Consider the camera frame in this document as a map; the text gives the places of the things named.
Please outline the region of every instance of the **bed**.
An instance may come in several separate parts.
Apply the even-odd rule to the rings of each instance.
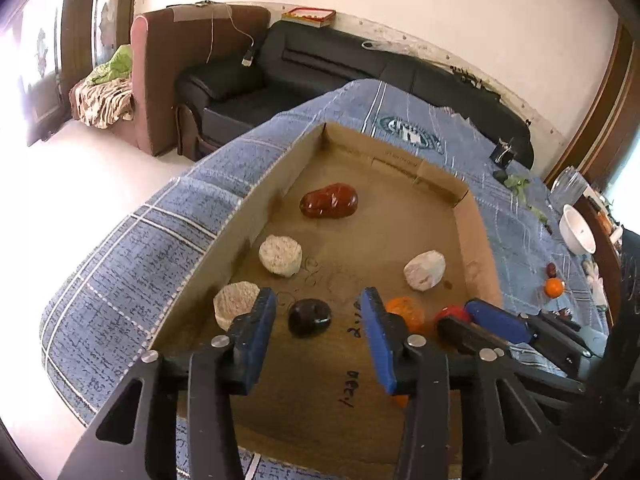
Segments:
[[[549,216],[553,234],[492,177],[494,144],[452,110],[435,108],[391,85],[358,80],[275,116],[173,179],[114,228],[47,305],[40,326],[42,362],[51,383],[87,425],[161,321],[204,253],[261,176],[296,139],[336,121],[402,147],[464,180],[478,202],[500,279],[504,308],[536,314],[570,308],[574,320],[607,333],[593,303],[580,258],[562,243],[547,190],[518,162],[509,173],[527,176],[527,201]],[[554,262],[566,293],[542,293],[545,266]],[[522,362],[561,373],[527,346]],[[241,450],[245,471],[254,454]],[[257,478],[322,478],[267,458],[253,460]],[[188,478],[186,425],[178,419],[178,475]]]

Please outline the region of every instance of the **black leather sofa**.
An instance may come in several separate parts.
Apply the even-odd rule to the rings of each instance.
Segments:
[[[422,60],[366,50],[363,41],[331,28],[276,22],[251,66],[236,56],[185,70],[176,80],[176,93],[196,123],[199,150],[183,151],[198,158],[281,111],[349,81],[373,78],[452,108],[493,142],[514,139],[517,160],[533,165],[529,128],[495,93]],[[179,120],[178,130],[187,130]],[[178,147],[188,142],[193,139],[182,139]]]

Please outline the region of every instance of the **blanket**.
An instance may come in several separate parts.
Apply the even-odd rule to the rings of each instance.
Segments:
[[[107,83],[91,85],[89,78],[76,88],[79,119],[87,126],[108,128],[118,119],[133,119],[132,85],[130,78],[116,78]]]
[[[131,76],[133,69],[133,51],[131,45],[121,45],[113,57],[102,65],[98,65],[86,78],[89,85],[101,85],[114,79]]]

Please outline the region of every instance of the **green cloth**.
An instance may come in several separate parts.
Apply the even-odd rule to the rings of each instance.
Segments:
[[[95,67],[85,81],[89,86],[95,86],[108,83],[119,77],[127,78],[131,75],[132,68],[133,50],[131,45],[121,45],[111,60]]]

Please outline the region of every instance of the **cardboard box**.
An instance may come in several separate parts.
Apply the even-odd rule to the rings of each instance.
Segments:
[[[355,214],[309,219],[299,210],[310,190],[345,182],[358,191]],[[274,276],[258,260],[269,235],[303,248],[292,278]],[[438,250],[447,268],[431,290],[416,292],[404,265]],[[269,457],[352,479],[389,479],[398,458],[403,410],[379,386],[367,339],[353,306],[366,286],[383,301],[411,296],[431,320],[448,304],[481,298],[501,306],[493,255],[476,201],[452,174],[400,148],[327,123],[302,137],[247,196],[210,248],[164,320],[152,347],[195,348],[222,330],[212,298],[247,280],[278,293],[278,313],[258,385],[234,397],[238,444]],[[332,308],[322,335],[294,338],[287,309],[319,298]],[[433,327],[426,335],[434,336]],[[353,397],[345,382],[357,380]],[[462,435],[454,396],[450,476],[460,474]]]

